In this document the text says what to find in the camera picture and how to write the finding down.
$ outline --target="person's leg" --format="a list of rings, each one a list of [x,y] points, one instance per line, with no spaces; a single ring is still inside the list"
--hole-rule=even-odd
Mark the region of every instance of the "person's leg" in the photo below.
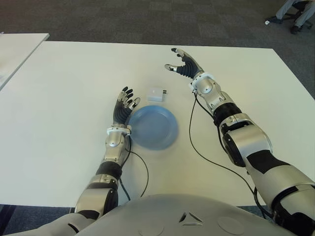
[[[310,3],[305,5],[305,9],[302,13],[302,15],[297,18],[295,21],[295,26],[301,27],[304,22],[306,22],[313,14],[315,13],[315,1],[311,1]]]
[[[287,0],[284,5],[277,11],[276,17],[281,20],[285,13],[292,7],[293,4],[298,2],[299,0]]]

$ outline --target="blue plate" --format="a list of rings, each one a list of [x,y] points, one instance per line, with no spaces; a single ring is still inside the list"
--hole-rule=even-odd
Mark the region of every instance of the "blue plate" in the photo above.
[[[169,147],[178,134],[174,115],[160,106],[140,108],[131,116],[129,125],[131,125],[131,138],[137,144],[152,150]]]

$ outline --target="white table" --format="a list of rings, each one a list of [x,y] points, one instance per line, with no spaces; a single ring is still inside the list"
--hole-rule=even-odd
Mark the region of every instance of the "white table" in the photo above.
[[[47,33],[0,34],[0,90],[48,37]]]
[[[176,117],[179,136],[166,150],[134,151],[147,162],[145,195],[187,193],[236,206],[254,205],[243,181],[199,157],[189,143],[193,95],[190,79],[164,69],[181,64],[172,46],[43,42],[0,92],[0,203],[74,206],[105,152],[116,97],[124,86],[142,98],[138,108],[159,104]],[[243,112],[269,135],[274,155],[315,179],[315,102],[272,49],[183,46],[213,74]],[[149,103],[149,87],[168,91]],[[240,173],[222,151],[217,130],[198,106],[192,139],[207,158]],[[131,198],[143,190],[146,172],[131,156],[123,182]],[[120,204],[126,201],[119,188]]]

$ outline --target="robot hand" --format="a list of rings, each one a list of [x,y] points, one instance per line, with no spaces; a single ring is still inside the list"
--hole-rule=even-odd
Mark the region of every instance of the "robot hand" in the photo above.
[[[187,76],[189,78],[194,78],[197,74],[203,73],[203,69],[198,65],[198,63],[186,52],[179,48],[172,48],[172,51],[177,53],[178,57],[182,58],[182,61],[185,62],[183,66],[175,66],[166,64],[165,68],[170,71],[177,72],[181,75]]]
[[[137,97],[133,101],[132,99],[130,99],[132,96],[133,96],[132,89],[128,90],[128,87],[124,87],[123,90],[118,95],[113,113],[114,124],[125,125],[132,110],[139,104],[140,98]]]

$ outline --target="black cable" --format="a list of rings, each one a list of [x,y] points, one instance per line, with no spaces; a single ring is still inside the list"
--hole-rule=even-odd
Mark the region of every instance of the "black cable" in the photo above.
[[[208,113],[209,116],[211,116],[212,119],[214,119],[213,115],[204,107],[201,105],[201,103],[199,102],[198,98],[197,98],[197,93],[194,94],[195,95],[195,102],[197,101],[197,103],[199,104],[199,106],[206,112]]]
[[[265,210],[265,208],[262,207],[262,205],[259,203],[258,197],[257,197],[257,188],[255,187],[254,189],[254,199],[255,199],[255,203],[257,204],[258,208],[261,210],[262,214],[264,215],[264,213],[270,217],[271,219],[273,218],[273,215],[271,213],[269,213],[268,211]]]
[[[247,185],[248,188],[250,189],[251,193],[254,194],[254,192],[253,192],[251,186],[248,184],[248,182],[247,182],[240,174],[236,173],[235,171],[233,171],[233,170],[231,170],[231,169],[229,169],[229,168],[227,168],[227,167],[225,167],[225,166],[223,166],[223,165],[220,165],[220,164],[218,164],[218,163],[216,163],[216,162],[210,161],[209,159],[205,158],[203,155],[200,154],[200,152],[197,151],[197,149],[196,149],[195,146],[193,145],[192,140],[191,140],[190,128],[191,128],[192,114],[193,114],[193,110],[194,110],[195,105],[196,105],[196,101],[197,101],[197,97],[196,97],[196,94],[195,94],[195,102],[193,103],[193,107],[192,107],[192,110],[191,110],[190,121],[189,121],[189,139],[190,139],[190,143],[191,143],[193,149],[199,154],[199,156],[201,156],[201,157],[202,157],[203,159],[205,159],[206,161],[209,161],[210,163],[212,163],[212,164],[214,164],[214,165],[220,166],[220,167],[222,167],[222,168],[224,168],[224,169],[226,169],[226,170],[228,170],[228,171],[231,171],[232,173],[236,174],[238,177],[240,177],[240,178],[246,183],[246,185]]]
[[[128,138],[129,138],[129,151],[127,150],[127,151],[128,151],[128,155],[127,155],[125,161],[122,163],[121,168],[123,168],[124,164],[126,163],[126,161],[127,161],[128,158],[129,158],[130,152],[131,152],[131,138],[130,138],[130,136],[128,136]],[[126,196],[127,196],[127,198],[128,198],[128,201],[130,201],[130,200],[131,200],[131,199],[130,199],[130,196],[129,196],[129,194],[128,194],[128,192],[127,192],[127,190],[126,190],[126,188],[125,188],[125,186],[124,186],[124,184],[123,184],[123,181],[122,181],[122,178],[121,178],[121,177],[119,178],[119,183],[120,183],[120,185],[122,186],[122,189],[123,189],[123,191],[125,192],[125,194],[126,194]]]
[[[145,193],[145,191],[147,190],[148,183],[149,183],[149,170],[148,170],[148,166],[147,166],[147,164],[145,163],[145,161],[142,159],[142,157],[139,156],[137,153],[135,153],[135,152],[133,152],[133,151],[129,151],[129,153],[133,153],[133,154],[135,154],[136,156],[138,156],[138,157],[142,160],[142,162],[143,162],[143,164],[144,164],[144,166],[146,167],[146,170],[147,170],[147,183],[146,183],[146,186],[144,187],[144,190],[143,190],[142,194],[140,195],[140,197],[142,197],[143,194]]]

